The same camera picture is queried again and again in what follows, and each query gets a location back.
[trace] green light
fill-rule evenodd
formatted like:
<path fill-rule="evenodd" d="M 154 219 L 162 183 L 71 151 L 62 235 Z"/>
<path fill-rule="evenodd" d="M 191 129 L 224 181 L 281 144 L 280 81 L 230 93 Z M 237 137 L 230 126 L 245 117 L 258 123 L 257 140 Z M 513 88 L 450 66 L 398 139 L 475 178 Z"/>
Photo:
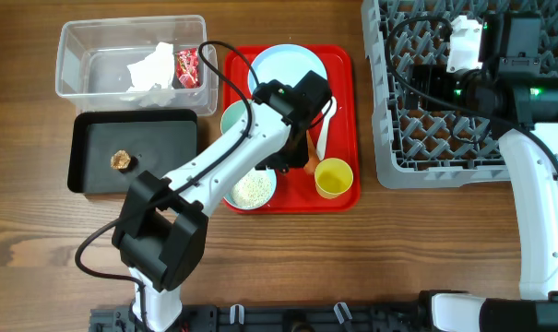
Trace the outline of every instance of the green light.
<path fill-rule="evenodd" d="M 538 88 L 531 88 L 530 89 L 530 94 L 533 95 L 533 96 L 539 96 L 542 92 L 543 92 L 543 90 L 538 89 Z"/>

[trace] wooden table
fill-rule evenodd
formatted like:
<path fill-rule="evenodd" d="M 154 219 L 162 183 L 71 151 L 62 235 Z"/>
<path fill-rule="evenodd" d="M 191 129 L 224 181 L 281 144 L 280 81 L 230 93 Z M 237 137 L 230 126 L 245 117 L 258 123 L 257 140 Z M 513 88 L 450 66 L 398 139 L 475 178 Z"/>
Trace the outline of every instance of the wooden table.
<path fill-rule="evenodd" d="M 203 260 L 183 285 L 184 303 L 411 300 L 428 289 L 518 297 L 510 184 L 393 191 L 378 183 L 360 1 L 123 2 L 0 1 L 0 330 L 85 331 L 91 308 L 134 296 L 132 284 L 93 279 L 74 265 L 77 246 L 117 216 L 122 203 L 121 196 L 75 195 L 65 184 L 75 112 L 54 92 L 57 44 L 64 23 L 90 18 L 199 14 L 210 39 L 337 44 L 352 58 L 358 205 L 341 214 L 264 219 L 220 207 Z M 220 63 L 226 54 L 218 50 Z M 220 114 L 203 119 L 209 142 L 220 135 Z M 100 270 L 126 272 L 110 236 L 84 259 Z"/>

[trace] plastic spoon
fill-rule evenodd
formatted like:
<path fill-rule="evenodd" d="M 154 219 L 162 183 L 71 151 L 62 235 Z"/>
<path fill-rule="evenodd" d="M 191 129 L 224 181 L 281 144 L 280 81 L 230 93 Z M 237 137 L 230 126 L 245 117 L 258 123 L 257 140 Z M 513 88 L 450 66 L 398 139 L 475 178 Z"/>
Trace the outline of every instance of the plastic spoon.
<path fill-rule="evenodd" d="M 323 160 L 326 156 L 327 129 L 330 126 L 330 119 L 332 118 L 332 116 L 334 116 L 334 114 L 336 114 L 337 109 L 338 106 L 336 104 L 336 97 L 332 97 L 332 107 L 327 110 L 326 117 L 324 117 L 322 123 L 322 131 L 320 131 L 319 138 L 317 139 L 317 149 L 315 150 L 315 152 L 317 152 L 317 157 L 320 160 Z"/>

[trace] red packet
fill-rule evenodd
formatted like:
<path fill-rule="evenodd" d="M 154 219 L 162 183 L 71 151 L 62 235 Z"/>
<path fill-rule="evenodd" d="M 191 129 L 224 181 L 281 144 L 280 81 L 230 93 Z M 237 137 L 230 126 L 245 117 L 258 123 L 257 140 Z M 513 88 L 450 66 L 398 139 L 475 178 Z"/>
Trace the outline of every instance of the red packet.
<path fill-rule="evenodd" d="M 176 55 L 176 76 L 185 89 L 193 89 L 200 86 L 196 48 L 178 52 Z"/>

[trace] clear plastic bin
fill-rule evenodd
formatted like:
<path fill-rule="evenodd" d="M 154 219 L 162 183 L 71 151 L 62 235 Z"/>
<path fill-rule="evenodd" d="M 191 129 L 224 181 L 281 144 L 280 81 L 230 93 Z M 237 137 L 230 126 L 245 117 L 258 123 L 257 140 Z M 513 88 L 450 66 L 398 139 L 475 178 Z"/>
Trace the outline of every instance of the clear plastic bin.
<path fill-rule="evenodd" d="M 156 103 L 146 105 L 146 92 L 127 92 L 131 87 L 127 65 L 153 53 L 159 42 L 173 44 L 177 52 L 206 40 L 205 20 L 198 15 L 67 22 L 57 51 L 55 92 L 74 103 L 79 113 L 161 108 Z M 204 54 L 217 66 L 214 47 L 207 46 Z M 200 87 L 174 89 L 165 108 L 187 108 L 198 115 L 216 111 L 219 80 L 202 61 L 198 69 Z M 156 98 L 170 93 L 169 89 L 148 92 Z"/>

